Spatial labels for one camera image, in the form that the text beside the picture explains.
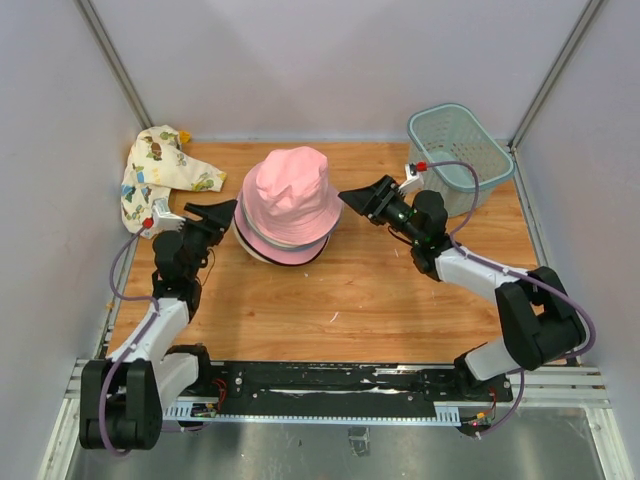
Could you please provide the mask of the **tan bucket hat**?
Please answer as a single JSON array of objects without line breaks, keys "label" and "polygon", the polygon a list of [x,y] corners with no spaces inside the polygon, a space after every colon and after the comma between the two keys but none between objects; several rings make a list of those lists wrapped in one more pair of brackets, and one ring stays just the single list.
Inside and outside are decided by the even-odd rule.
[{"label": "tan bucket hat", "polygon": [[305,244],[288,244],[288,243],[282,243],[280,241],[272,239],[258,229],[258,227],[253,223],[249,214],[246,211],[242,195],[238,196],[238,208],[240,211],[240,216],[243,218],[243,221],[246,224],[246,230],[250,232],[252,235],[254,235],[256,238],[259,238],[263,243],[266,243],[280,250],[297,251],[297,250],[310,249],[311,247],[314,247],[316,244],[320,244],[322,241],[328,240],[330,235],[338,227],[341,220],[341,217],[338,217],[338,220],[334,223],[331,229],[324,236],[320,237],[317,240],[314,240],[313,242],[308,242]]}]

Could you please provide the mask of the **dusty pink hat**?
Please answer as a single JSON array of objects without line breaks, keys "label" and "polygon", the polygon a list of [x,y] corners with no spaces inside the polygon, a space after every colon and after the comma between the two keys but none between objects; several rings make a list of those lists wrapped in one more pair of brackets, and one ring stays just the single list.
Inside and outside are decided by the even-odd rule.
[{"label": "dusty pink hat", "polygon": [[271,151],[247,173],[240,197],[250,224],[282,245],[320,240],[343,211],[330,182],[327,157],[308,146]]}]

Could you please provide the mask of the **pink bucket hat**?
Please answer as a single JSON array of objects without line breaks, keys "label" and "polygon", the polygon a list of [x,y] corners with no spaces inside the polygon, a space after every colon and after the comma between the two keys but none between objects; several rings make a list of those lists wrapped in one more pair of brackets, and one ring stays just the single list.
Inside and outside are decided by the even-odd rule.
[{"label": "pink bucket hat", "polygon": [[322,241],[320,244],[316,244],[314,247],[305,250],[280,250],[266,243],[263,243],[259,238],[256,238],[250,232],[246,230],[246,224],[244,221],[233,221],[234,235],[242,237],[246,243],[248,243],[256,252],[266,257],[271,261],[270,264],[284,267],[297,267],[309,264],[317,259],[328,246],[329,240]]}]

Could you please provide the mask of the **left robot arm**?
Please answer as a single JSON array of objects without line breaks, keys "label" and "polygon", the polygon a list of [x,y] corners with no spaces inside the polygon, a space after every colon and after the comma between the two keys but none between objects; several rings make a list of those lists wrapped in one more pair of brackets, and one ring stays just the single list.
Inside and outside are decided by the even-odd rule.
[{"label": "left robot arm", "polygon": [[193,320],[201,300],[198,273],[229,230],[237,203],[185,206],[187,217],[172,213],[165,200],[132,238],[153,233],[155,270],[148,309],[133,333],[106,358],[86,363],[80,379],[79,442],[87,450],[114,456],[155,446],[164,411],[184,391],[200,396],[214,383],[203,346],[173,341]]}]

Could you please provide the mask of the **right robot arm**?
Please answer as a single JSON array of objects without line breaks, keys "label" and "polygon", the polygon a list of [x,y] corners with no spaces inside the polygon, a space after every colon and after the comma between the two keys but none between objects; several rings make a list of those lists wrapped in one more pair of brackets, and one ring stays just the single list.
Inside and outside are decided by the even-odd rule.
[{"label": "right robot arm", "polygon": [[556,272],[548,267],[514,269],[457,244],[446,231],[448,213],[439,193],[423,190],[407,203],[394,179],[385,175],[338,196],[372,224],[400,234],[420,273],[496,306],[500,337],[454,361],[453,387],[463,399],[477,399],[502,375],[533,371],[586,341],[578,309]]}]

